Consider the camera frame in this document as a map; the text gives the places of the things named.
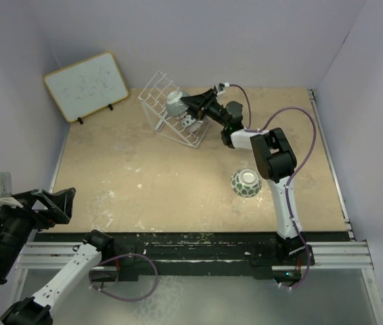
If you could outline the blue floral pattern bowl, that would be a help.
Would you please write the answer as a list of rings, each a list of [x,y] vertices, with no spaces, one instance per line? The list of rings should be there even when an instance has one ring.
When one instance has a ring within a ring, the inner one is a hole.
[[[188,128],[190,126],[192,126],[197,120],[189,115],[189,114],[186,114],[182,119],[181,119],[181,125],[184,127],[184,128]]]

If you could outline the purple striped bowl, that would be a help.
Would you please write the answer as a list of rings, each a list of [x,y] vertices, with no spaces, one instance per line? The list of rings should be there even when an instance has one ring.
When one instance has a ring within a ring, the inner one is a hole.
[[[187,132],[188,133],[193,133],[193,132],[196,132],[203,124],[203,121],[195,121],[194,123],[192,123],[188,128],[187,128]]]

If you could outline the grey bowl red rim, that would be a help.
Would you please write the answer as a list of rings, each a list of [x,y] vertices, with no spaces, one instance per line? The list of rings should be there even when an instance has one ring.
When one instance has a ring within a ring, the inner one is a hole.
[[[179,89],[168,94],[165,108],[170,117],[175,117],[187,111],[188,106],[180,100],[182,96],[190,96],[190,94]]]

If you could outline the white wire dish rack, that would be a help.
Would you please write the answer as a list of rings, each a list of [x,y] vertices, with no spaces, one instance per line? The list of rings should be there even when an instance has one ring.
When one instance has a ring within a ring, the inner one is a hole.
[[[181,101],[189,93],[176,86],[163,72],[158,71],[143,88],[138,98],[146,118],[158,134],[190,148],[198,148],[210,120],[193,118]]]

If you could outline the green leaf pattern bowl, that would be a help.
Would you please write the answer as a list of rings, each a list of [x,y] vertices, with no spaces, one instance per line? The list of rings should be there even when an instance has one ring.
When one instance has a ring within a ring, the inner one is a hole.
[[[252,198],[260,192],[262,181],[255,170],[243,168],[231,176],[230,186],[238,196]]]

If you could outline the maroon lattice pattern bowl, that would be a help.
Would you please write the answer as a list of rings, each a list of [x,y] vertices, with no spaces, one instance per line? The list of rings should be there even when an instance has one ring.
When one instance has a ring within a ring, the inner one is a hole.
[[[177,121],[180,121],[181,119],[183,119],[185,116],[187,116],[187,113],[186,112],[183,112],[177,116],[174,117],[175,120]]]

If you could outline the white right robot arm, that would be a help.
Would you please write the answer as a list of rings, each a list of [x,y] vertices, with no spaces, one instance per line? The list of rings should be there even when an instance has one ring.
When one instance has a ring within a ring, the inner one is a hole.
[[[218,103],[216,88],[191,96],[181,96],[187,113],[201,121],[208,117],[220,124],[223,144],[231,149],[251,150],[259,173],[271,191],[277,222],[277,260],[291,265],[301,259],[305,265],[312,262],[311,249],[302,234],[294,199],[294,176],[297,159],[284,132],[280,128],[250,130],[243,126],[242,105]]]

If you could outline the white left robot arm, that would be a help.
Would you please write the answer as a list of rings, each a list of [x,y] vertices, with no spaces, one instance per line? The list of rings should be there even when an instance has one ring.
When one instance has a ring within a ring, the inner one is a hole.
[[[33,230],[67,224],[76,190],[0,193],[0,285],[13,267],[12,305],[0,324],[53,324],[53,317],[84,276],[114,258],[113,237],[93,230],[77,244],[29,242]]]

